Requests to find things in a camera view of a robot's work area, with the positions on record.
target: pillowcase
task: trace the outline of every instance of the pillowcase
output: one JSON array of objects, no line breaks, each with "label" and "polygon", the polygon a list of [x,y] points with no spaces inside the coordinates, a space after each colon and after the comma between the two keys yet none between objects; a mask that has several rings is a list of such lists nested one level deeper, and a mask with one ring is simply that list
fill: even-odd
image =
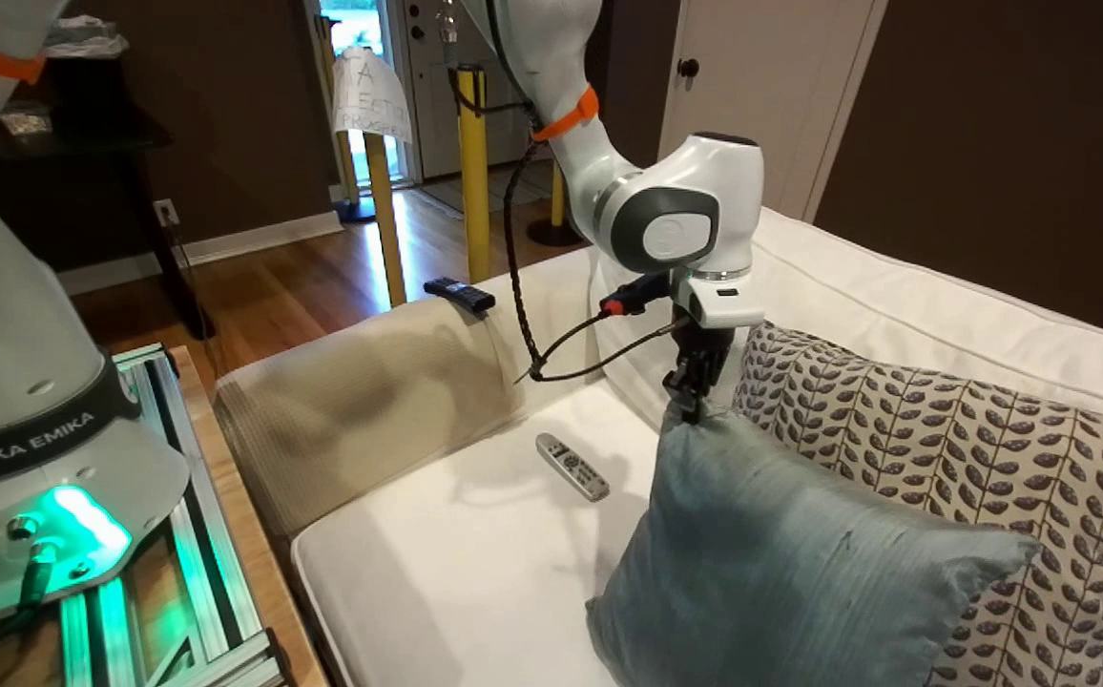
[{"label": "pillowcase", "polygon": [[666,416],[651,503],[586,627],[636,687],[921,687],[1030,549],[841,482],[739,412]]},{"label": "pillowcase", "polygon": [[1036,538],[963,620],[935,685],[1103,685],[1103,412],[776,325],[746,334],[738,410],[895,503]]}]

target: wooden floor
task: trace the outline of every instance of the wooden floor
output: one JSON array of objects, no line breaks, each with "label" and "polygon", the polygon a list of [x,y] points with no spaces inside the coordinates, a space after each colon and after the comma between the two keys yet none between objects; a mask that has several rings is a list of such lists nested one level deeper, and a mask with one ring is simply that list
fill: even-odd
[{"label": "wooden floor", "polygon": [[[540,219],[545,203],[514,211],[520,264],[559,252],[526,242],[526,220]],[[433,275],[469,275],[456,211],[419,191],[397,191],[397,233],[409,299],[419,299]],[[498,219],[491,219],[491,275],[502,269]],[[198,344],[184,334],[156,280],[81,293],[77,308],[96,344],[109,350],[188,344],[204,381],[389,308],[374,224],[201,264],[188,280],[216,325],[212,339]]]}]

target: blue pillow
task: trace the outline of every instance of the blue pillow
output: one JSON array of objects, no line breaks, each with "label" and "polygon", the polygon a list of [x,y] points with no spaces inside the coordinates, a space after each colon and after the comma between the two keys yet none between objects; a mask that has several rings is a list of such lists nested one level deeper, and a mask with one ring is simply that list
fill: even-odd
[{"label": "blue pillow", "polygon": [[852,486],[738,412],[666,412],[651,503],[586,627],[636,687],[921,687],[963,611],[1030,552],[1025,533]]}]

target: remote control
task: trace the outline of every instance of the remote control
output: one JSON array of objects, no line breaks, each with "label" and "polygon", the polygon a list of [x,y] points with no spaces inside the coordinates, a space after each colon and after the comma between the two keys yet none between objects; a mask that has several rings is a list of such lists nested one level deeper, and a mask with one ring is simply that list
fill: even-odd
[{"label": "remote control", "polygon": [[609,486],[559,439],[537,437],[537,456],[584,495],[604,500],[609,495]]},{"label": "remote control", "polygon": [[425,289],[469,308],[474,316],[486,316],[486,308],[495,306],[491,293],[486,293],[486,289],[475,289],[474,284],[461,284],[461,280],[432,280],[432,284],[425,284]]}]

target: gray patterned pillow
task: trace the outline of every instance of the gray patterned pillow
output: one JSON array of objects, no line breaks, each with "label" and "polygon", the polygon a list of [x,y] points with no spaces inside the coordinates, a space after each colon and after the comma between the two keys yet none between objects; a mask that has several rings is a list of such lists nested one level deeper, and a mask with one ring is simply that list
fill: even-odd
[{"label": "gray patterned pillow", "polygon": [[1103,416],[757,325],[738,410],[805,460],[953,524],[1036,538],[930,685],[1103,685]]}]

